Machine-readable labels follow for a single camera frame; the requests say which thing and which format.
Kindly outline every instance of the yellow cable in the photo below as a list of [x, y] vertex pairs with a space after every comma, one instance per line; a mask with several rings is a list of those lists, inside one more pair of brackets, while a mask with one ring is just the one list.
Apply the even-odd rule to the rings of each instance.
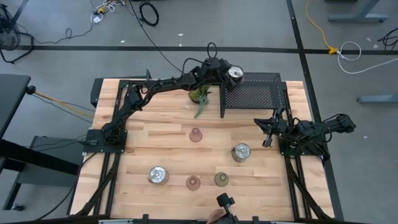
[[78, 110], [76, 110], [75, 108], [73, 108], [73, 107], [67, 105], [66, 103], [63, 103], [63, 102], [60, 101], [60, 100], [54, 99], [54, 98], [52, 98], [52, 97], [50, 97], [50, 96], [47, 96], [47, 95], [45, 95], [45, 94], [43, 94], [43, 93], [41, 93], [41, 92], [36, 91], [35, 94], [36, 94], [36, 95], [39, 95], [39, 96], [41, 96], [41, 97], [44, 97], [44, 98], [46, 98], [46, 99], [48, 99], [48, 100], [55, 101], [55, 102], [61, 104], [62, 106], [66, 107], [66, 108], [68, 108], [68, 109], [70, 109], [70, 110], [72, 110], [72, 111], [74, 111], [74, 112], [76, 112], [76, 113], [78, 113], [78, 114], [80, 114], [80, 115], [87, 116], [87, 117], [89, 117], [89, 118], [93, 118], [93, 117], [94, 117], [94, 116], [91, 115], [91, 114], [86, 114], [86, 113], [84, 113], [84, 112], [78, 111]]
[[323, 32], [323, 30], [322, 30], [320, 27], [318, 27], [318, 26], [312, 21], [310, 15], [308, 14], [308, 5], [309, 5], [309, 3], [310, 3], [310, 0], [308, 0], [308, 1], [307, 1], [307, 4], [305, 5], [305, 12], [307, 13], [307, 18], [308, 18], [308, 20], [312, 23], [313, 26], [315, 26], [315, 27], [322, 33], [323, 41], [324, 41], [324, 43], [326, 44], [326, 46], [328, 46], [328, 48], [329, 48], [329, 54], [335, 54], [335, 53], [338, 51], [338, 49], [337, 49], [337, 48], [334, 48], [334, 47], [331, 47], [330, 45], [328, 45], [328, 42], [326, 41], [325, 33]]

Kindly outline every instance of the black mesh shelf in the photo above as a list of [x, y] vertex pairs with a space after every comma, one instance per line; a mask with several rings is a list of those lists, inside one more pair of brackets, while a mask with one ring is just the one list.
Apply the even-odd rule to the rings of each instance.
[[286, 109], [279, 73], [244, 73], [243, 82], [232, 91], [220, 85], [221, 118], [225, 109]]

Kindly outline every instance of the desk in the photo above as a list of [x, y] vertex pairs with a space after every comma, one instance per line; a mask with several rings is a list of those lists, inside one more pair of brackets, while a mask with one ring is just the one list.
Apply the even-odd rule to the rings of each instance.
[[[111, 120], [118, 83], [117, 79], [104, 80], [93, 129]], [[303, 83], [287, 82], [287, 88], [293, 116], [311, 119]], [[198, 105], [183, 90], [156, 94], [143, 111], [128, 119], [127, 147], [120, 160], [111, 218], [142, 218], [146, 213], [150, 219], [207, 219], [218, 208], [216, 197], [226, 192], [235, 199], [232, 211], [240, 220], [252, 220], [252, 216], [260, 220], [294, 220], [277, 139], [272, 147], [262, 147], [266, 136], [253, 121], [271, 117], [272, 111], [227, 110], [221, 119], [219, 88], [212, 86], [210, 91], [209, 105], [198, 119], [193, 118]], [[203, 133], [198, 143], [189, 140], [194, 127]], [[237, 163], [229, 150], [241, 142], [251, 147], [252, 154], [245, 162]], [[81, 169], [71, 214], [78, 212], [96, 190], [103, 156], [95, 155]], [[333, 216], [321, 160], [302, 156], [302, 165], [308, 191], [324, 212]], [[154, 166], [169, 172], [165, 185], [148, 183], [148, 173]], [[218, 187], [213, 181], [221, 171], [229, 175], [226, 187]], [[190, 175], [201, 180], [200, 188], [193, 192], [185, 186]], [[301, 195], [296, 191], [303, 217]], [[100, 213], [104, 212], [107, 190], [104, 194]]]

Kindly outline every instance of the wooden table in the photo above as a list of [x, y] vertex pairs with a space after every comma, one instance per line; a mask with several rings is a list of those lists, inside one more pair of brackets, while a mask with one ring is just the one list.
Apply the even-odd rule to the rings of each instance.
[[[111, 120], [118, 82], [104, 80], [94, 129]], [[311, 119], [303, 83], [287, 82], [287, 87], [293, 116]], [[253, 121], [271, 117], [272, 111], [229, 109], [220, 119], [219, 89], [213, 86], [210, 91], [209, 105], [198, 119], [193, 118], [198, 105], [183, 90], [155, 95], [143, 111], [128, 119], [126, 151], [121, 156], [111, 218], [142, 218], [146, 213], [154, 219], [207, 219], [219, 208], [216, 197], [226, 192], [235, 199], [232, 210], [240, 220], [251, 220], [252, 216], [260, 220], [294, 219], [285, 162], [277, 139], [272, 147], [262, 147], [266, 135]], [[189, 140], [194, 127], [203, 133], [198, 143]], [[250, 158], [243, 163], [231, 157], [230, 150], [238, 143], [246, 143], [252, 149]], [[81, 169], [71, 214], [79, 211], [97, 188], [102, 163], [103, 154], [98, 154]], [[321, 160], [302, 156], [302, 164], [308, 191], [324, 212], [333, 216]], [[168, 171], [169, 181], [165, 185], [148, 182], [148, 173], [154, 166]], [[221, 171], [229, 175], [226, 187], [218, 187], [213, 180]], [[200, 188], [193, 192], [185, 186], [190, 175], [201, 180]], [[296, 191], [303, 217], [301, 195]], [[104, 192], [101, 211], [108, 191]]]

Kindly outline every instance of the black floor stripe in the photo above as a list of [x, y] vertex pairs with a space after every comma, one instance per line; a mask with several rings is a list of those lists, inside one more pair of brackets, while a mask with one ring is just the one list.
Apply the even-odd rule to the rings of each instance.
[[[28, 50], [29, 46], [20, 45], [17, 50]], [[151, 46], [65, 46], [65, 45], [38, 45], [33, 47], [34, 50], [85, 50], [85, 51], [157, 51]], [[206, 47], [159, 47], [163, 52], [206, 52]], [[217, 47], [219, 52], [262, 52], [262, 53], [287, 53], [298, 54], [298, 49], [283, 49], [272, 47]], [[328, 50], [322, 49], [304, 49], [305, 54], [326, 54]], [[358, 50], [344, 50], [345, 55], [357, 55]], [[398, 50], [363, 50], [363, 55], [398, 55]]]
[[14, 24], [15, 22], [18, 21], [19, 16], [22, 14], [25, 6], [27, 5], [27, 3], [29, 2], [29, 0], [23, 0], [23, 2], [21, 3], [21, 5], [18, 7], [17, 12], [15, 13], [15, 15], [12, 17], [12, 24]]
[[[295, 37], [295, 40], [297, 43], [298, 55], [300, 56], [300, 62], [301, 62], [301, 66], [303, 68], [304, 80], [305, 80], [305, 85], [307, 87], [308, 99], [309, 99], [309, 103], [311, 105], [312, 115], [313, 115], [314, 121], [316, 123], [320, 123], [322, 121], [322, 119], [321, 119], [320, 112], [319, 112], [317, 98], [315, 97], [315, 90], [314, 90], [314, 87], [312, 84], [312, 79], [311, 79], [310, 70], [308, 68], [307, 58], [305, 57], [305, 51], [304, 51], [303, 43], [301, 40], [299, 26], [298, 26], [297, 20], [296, 20], [296, 15], [294, 13], [292, 0], [286, 0], [286, 3], [287, 3], [287, 8], [289, 10], [290, 21], [292, 22], [294, 37]], [[337, 220], [343, 221], [344, 220], [343, 210], [341, 209], [340, 198], [338, 196], [336, 180], [335, 180], [335, 176], [334, 176], [333, 169], [331, 166], [331, 160], [325, 162], [323, 164], [323, 166], [325, 168], [326, 179], [327, 179], [329, 193], [330, 193], [330, 197], [331, 197], [331, 204], [333, 207], [335, 217]]]

